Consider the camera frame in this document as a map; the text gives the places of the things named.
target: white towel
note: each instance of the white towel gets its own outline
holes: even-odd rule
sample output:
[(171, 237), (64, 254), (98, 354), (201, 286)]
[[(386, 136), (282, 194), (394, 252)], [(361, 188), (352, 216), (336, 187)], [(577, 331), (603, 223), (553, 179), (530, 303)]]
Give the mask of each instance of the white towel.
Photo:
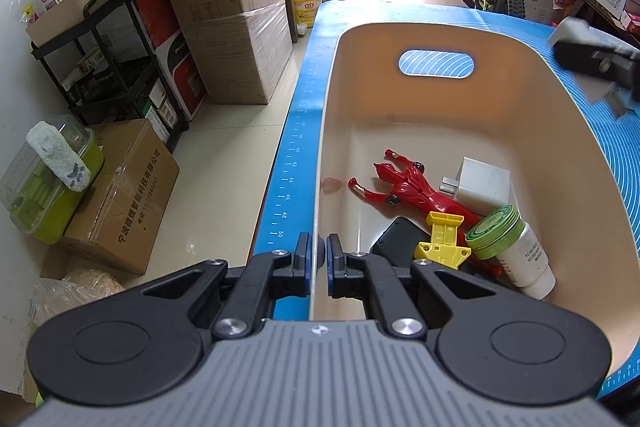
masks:
[(82, 192), (91, 172), (55, 127), (40, 121), (27, 133), (27, 143), (66, 187)]

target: beige plastic tub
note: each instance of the beige plastic tub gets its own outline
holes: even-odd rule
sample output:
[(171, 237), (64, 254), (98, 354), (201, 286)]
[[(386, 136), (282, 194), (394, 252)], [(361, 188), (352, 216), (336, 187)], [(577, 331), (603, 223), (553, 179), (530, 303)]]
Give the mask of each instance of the beige plastic tub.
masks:
[[(408, 50), (468, 54), (474, 68), (466, 78), (409, 76), (398, 67)], [(612, 370), (627, 359), (640, 335), (640, 270), (628, 216), (589, 125), (534, 50), (450, 25), (374, 23), (345, 32), (320, 140), (320, 237), (335, 232), (345, 251), (369, 251), (398, 215), (424, 225), (407, 206), (372, 206), (346, 187), (355, 176), (371, 190), (388, 191), (372, 166), (385, 161), (388, 148), (423, 163), (435, 187), (456, 176), (464, 156), (509, 169), (511, 199), (558, 280), (548, 301), (602, 328)], [(313, 319), (364, 318), (359, 301), (326, 296), (325, 269), (313, 288)]]

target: red action figure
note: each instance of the red action figure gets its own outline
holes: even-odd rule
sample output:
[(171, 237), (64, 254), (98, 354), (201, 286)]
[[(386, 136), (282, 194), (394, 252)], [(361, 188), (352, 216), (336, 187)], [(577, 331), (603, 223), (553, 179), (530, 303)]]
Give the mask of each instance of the red action figure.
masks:
[[(388, 194), (371, 192), (362, 187), (356, 178), (349, 180), (349, 188), (363, 197), (365, 201), (373, 204), (386, 204), (387, 206), (397, 206), (400, 203), (409, 204), (425, 214), (429, 214), (429, 212), (457, 214), (465, 218), (462, 226), (466, 230), (469, 230), (480, 221), (476, 214), (469, 211), (457, 201), (447, 198), (445, 195), (433, 190), (424, 178), (424, 165), (421, 163), (412, 162), (410, 159), (393, 152), (391, 149), (385, 151), (385, 158), (392, 159), (405, 167), (404, 171), (399, 172), (391, 163), (373, 164), (378, 173), (378, 177), (383, 182), (392, 184)], [(461, 229), (458, 229), (458, 245), (459, 247), (466, 247), (465, 234)], [(476, 266), (486, 270), (494, 277), (498, 277), (502, 272), (501, 266), (480, 261), (475, 256), (470, 259)]]

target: tub handle hole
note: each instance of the tub handle hole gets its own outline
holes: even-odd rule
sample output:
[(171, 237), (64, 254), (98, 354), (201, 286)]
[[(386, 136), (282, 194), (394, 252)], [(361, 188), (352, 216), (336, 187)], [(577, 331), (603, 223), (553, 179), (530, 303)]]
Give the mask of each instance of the tub handle hole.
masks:
[(400, 55), (398, 67), (409, 76), (466, 78), (474, 70), (474, 61), (465, 53), (408, 50)]

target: green bottle lid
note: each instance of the green bottle lid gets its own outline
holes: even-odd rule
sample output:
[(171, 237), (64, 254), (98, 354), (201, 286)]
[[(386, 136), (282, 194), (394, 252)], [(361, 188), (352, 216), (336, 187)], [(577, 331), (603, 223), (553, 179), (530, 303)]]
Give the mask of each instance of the green bottle lid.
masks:
[(490, 259), (515, 243), (524, 221), (512, 204), (494, 210), (466, 234), (466, 243), (478, 259)]

